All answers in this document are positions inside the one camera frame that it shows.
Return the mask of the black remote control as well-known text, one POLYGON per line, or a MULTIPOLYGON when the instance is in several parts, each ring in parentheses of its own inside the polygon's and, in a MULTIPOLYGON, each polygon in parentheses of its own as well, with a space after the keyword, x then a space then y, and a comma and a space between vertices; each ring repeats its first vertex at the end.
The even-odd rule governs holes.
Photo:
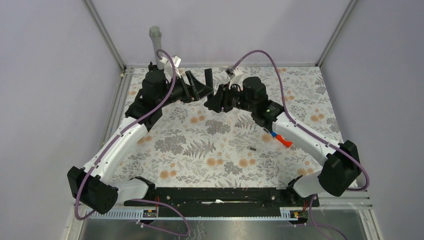
POLYGON ((214 96, 214 79, 213 79, 213 71, 211 68, 207 68, 204 70, 205 75, 205 84, 210 88, 210 94, 207 95, 207 100, 209 101, 214 96))

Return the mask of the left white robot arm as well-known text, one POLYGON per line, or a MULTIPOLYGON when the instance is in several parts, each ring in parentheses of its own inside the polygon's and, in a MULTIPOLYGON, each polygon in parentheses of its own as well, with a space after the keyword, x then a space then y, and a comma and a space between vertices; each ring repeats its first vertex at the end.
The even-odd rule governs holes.
POLYGON ((153 69, 145 74, 141 89, 128 107, 115 133, 101 150, 83 167, 73 166, 67 173, 72 196, 94 212, 105 214, 114 205, 137 199, 148 206, 155 200, 154 184, 143 177, 113 183, 115 171, 130 147, 143 138, 163 115, 162 108, 180 101, 191 103, 213 94, 213 74, 204 71, 205 83, 198 81, 191 71, 167 80, 163 70, 153 69))

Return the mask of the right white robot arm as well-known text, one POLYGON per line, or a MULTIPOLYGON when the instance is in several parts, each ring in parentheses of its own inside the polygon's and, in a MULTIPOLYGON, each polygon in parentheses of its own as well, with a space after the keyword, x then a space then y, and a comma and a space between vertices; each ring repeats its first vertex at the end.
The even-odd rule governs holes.
POLYGON ((350 140, 332 140, 294 119, 284 107, 270 100, 266 86, 258 77, 248 77, 238 84, 221 84, 204 106, 216 113, 232 109, 247 111, 254 122, 289 141, 312 156, 321 166, 318 172, 300 176, 289 184, 287 201, 301 205, 308 196, 327 192, 340 197, 360 176, 359 153, 350 140))

